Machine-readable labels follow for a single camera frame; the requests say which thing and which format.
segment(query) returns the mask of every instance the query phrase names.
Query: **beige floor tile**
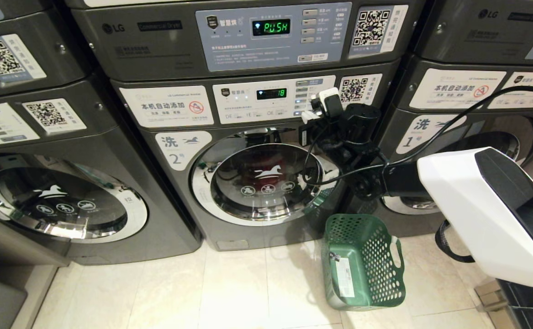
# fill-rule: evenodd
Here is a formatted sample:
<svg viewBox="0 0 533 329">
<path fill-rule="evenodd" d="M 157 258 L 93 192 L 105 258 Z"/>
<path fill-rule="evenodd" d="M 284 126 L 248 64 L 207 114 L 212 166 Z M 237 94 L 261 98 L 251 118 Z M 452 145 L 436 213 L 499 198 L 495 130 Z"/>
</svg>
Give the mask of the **beige floor tile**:
<svg viewBox="0 0 533 329">
<path fill-rule="evenodd" d="M 402 238 L 406 301 L 412 316 L 473 308 L 475 305 L 452 260 L 433 235 Z"/>
<path fill-rule="evenodd" d="M 265 252 L 218 252 L 208 248 L 199 329 L 268 327 Z"/>
<path fill-rule="evenodd" d="M 72 262 L 68 267 L 60 267 L 57 270 L 45 300 L 41 304 L 33 329 L 52 329 L 61 325 L 83 269 L 84 266 Z"/>
<path fill-rule="evenodd" d="M 145 262 L 129 329 L 197 328 L 208 248 Z"/>
<path fill-rule="evenodd" d="M 414 329 L 406 301 L 396 308 L 341 312 L 344 329 Z"/>
<path fill-rule="evenodd" d="M 124 329 L 144 263 L 86 266 L 60 329 Z"/>
<path fill-rule="evenodd" d="M 415 329 L 489 329 L 475 309 L 414 317 Z"/>
<path fill-rule="evenodd" d="M 266 250 L 270 323 L 275 328 L 340 323 L 327 304 L 319 244 L 314 241 Z"/>
</svg>

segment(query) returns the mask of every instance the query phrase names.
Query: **warning label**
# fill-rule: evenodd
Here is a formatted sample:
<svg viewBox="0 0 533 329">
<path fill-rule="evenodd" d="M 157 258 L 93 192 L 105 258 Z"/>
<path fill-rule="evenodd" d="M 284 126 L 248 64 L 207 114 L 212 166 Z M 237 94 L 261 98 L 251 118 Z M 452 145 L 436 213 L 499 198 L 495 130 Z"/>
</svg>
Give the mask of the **warning label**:
<svg viewBox="0 0 533 329">
<path fill-rule="evenodd" d="M 157 88 L 120 88 L 143 127 L 212 125 L 214 117 L 202 85 Z"/>
<path fill-rule="evenodd" d="M 505 71 L 427 69 L 410 107 L 469 108 L 491 95 L 505 76 Z"/>
</svg>

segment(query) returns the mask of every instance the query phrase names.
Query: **washing machine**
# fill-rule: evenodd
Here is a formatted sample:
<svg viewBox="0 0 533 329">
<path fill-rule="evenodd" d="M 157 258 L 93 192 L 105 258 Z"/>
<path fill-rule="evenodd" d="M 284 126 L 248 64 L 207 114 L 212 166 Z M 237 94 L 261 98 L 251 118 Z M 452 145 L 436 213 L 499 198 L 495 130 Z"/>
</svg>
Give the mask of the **washing machine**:
<svg viewBox="0 0 533 329">
<path fill-rule="evenodd" d="M 533 65 L 533 0 L 429 0 L 411 50 L 436 62 Z"/>
<path fill-rule="evenodd" d="M 66 0 L 118 81 L 270 74 L 391 62 L 419 0 Z"/>
<path fill-rule="evenodd" d="M 0 95 L 64 85 L 90 73 L 84 52 L 56 8 L 33 12 L 47 2 L 8 2 L 8 13 L 24 15 L 0 21 Z"/>
<path fill-rule="evenodd" d="M 210 246 L 238 250 L 321 237 L 344 187 L 306 185 L 338 168 L 300 147 L 301 112 L 334 86 L 379 106 L 397 66 L 112 84 Z"/>
<path fill-rule="evenodd" d="M 199 230 L 109 95 L 91 75 L 0 98 L 0 222 L 85 265 L 193 252 Z"/>
<path fill-rule="evenodd" d="M 533 85 L 533 67 L 442 64 L 407 56 L 402 80 L 375 136 L 391 161 L 423 146 L 463 109 L 496 90 Z M 533 93 L 511 92 L 457 121 L 417 159 L 437 152 L 494 147 L 521 166 L 533 159 Z M 370 213 L 394 234 L 434 233 L 444 217 L 430 198 L 385 196 L 363 202 L 352 197 L 348 212 Z"/>
</svg>

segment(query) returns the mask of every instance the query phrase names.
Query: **black cable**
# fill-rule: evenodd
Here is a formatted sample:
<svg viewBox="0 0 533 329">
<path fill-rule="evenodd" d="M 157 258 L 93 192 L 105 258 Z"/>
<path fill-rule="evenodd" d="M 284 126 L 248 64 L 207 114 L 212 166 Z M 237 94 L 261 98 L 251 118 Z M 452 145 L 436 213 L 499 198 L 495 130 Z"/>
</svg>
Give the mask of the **black cable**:
<svg viewBox="0 0 533 329">
<path fill-rule="evenodd" d="M 441 127 L 441 129 L 439 129 L 439 131 L 437 131 L 437 133 L 435 133 L 435 135 L 433 135 L 433 137 L 431 137 L 431 139 L 429 139 L 425 144 L 423 144 L 423 146 L 421 146 L 420 149 L 416 150 L 415 152 L 413 152 L 413 154 L 409 155 L 409 156 L 406 156 L 405 158 L 403 159 L 400 159 L 398 161 L 395 161 L 393 163 L 391 163 L 389 165 L 389 167 L 394 167 L 394 166 L 398 166 L 412 158 L 414 158 L 415 156 L 418 156 L 421 152 L 423 152 L 427 147 L 429 147 L 429 145 L 431 143 L 433 143 L 435 141 L 435 139 L 439 138 L 440 135 L 442 135 L 444 133 L 444 131 L 446 131 L 449 127 L 451 127 L 455 122 L 459 121 L 461 118 L 463 118 L 465 115 L 473 112 L 475 109 L 479 108 L 480 106 L 482 106 L 483 104 L 485 104 L 486 102 L 489 102 L 491 100 L 493 100 L 494 98 L 500 96 L 500 95 L 503 95 L 503 94 L 507 94 L 508 92 L 513 92 L 513 91 L 531 91 L 533 92 L 533 87 L 532 86 L 529 86 L 529 85 L 517 85 L 516 87 L 509 87 L 509 88 L 506 88 L 506 89 L 502 89 L 502 90 L 498 90 L 494 93 L 492 93 L 490 96 L 484 98 L 483 100 L 480 100 L 479 102 L 473 104 L 472 106 L 470 106 L 467 110 L 461 112 L 458 116 L 456 116 L 454 119 L 452 119 L 451 121 L 448 121 L 448 123 L 446 123 L 443 127 Z M 309 148 L 309 153 L 307 156 L 309 156 L 311 154 L 311 150 L 312 150 L 312 147 L 313 147 L 313 144 L 311 145 L 311 147 Z M 321 186 L 321 185 L 326 185 L 326 184 L 329 184 L 329 183 L 333 183 L 334 181 L 338 181 L 340 179 L 343 179 L 345 177 L 348 177 L 349 175 L 352 175 L 352 174 L 355 174 L 355 173 L 360 173 L 362 171 L 366 171 L 366 170 L 371 170 L 371 169 L 377 169 L 377 168 L 381 168 L 381 167 L 384 167 L 385 164 L 382 163 L 382 164 L 375 164 L 373 166 L 366 166 L 366 167 L 362 167 L 362 168 L 358 168 L 356 170 L 352 170 L 348 173 L 345 173 L 343 175 L 338 175 L 338 177 L 335 177 L 333 179 L 330 179 L 330 180 L 327 180 L 327 181 L 320 181 L 318 183 L 312 183 L 312 182 L 309 182 L 309 181 L 306 181 L 309 185 L 315 185 L 315 186 Z"/>
</svg>

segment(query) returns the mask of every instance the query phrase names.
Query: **button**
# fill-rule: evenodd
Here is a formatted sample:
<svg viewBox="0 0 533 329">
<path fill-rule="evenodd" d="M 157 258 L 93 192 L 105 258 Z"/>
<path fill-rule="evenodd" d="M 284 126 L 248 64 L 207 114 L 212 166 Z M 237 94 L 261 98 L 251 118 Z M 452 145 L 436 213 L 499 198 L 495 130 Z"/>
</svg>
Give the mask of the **button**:
<svg viewBox="0 0 533 329">
<path fill-rule="evenodd" d="M 302 29 L 301 35 L 314 35 L 315 29 Z"/>
<path fill-rule="evenodd" d="M 317 16 L 319 11 L 317 9 L 305 9 L 303 11 L 303 16 Z"/>
<path fill-rule="evenodd" d="M 313 60 L 313 55 L 301 55 L 299 56 L 299 62 L 310 62 Z"/>
<path fill-rule="evenodd" d="M 313 25 L 317 25 L 316 19 L 303 19 L 302 25 L 304 27 L 312 27 Z"/>
</svg>

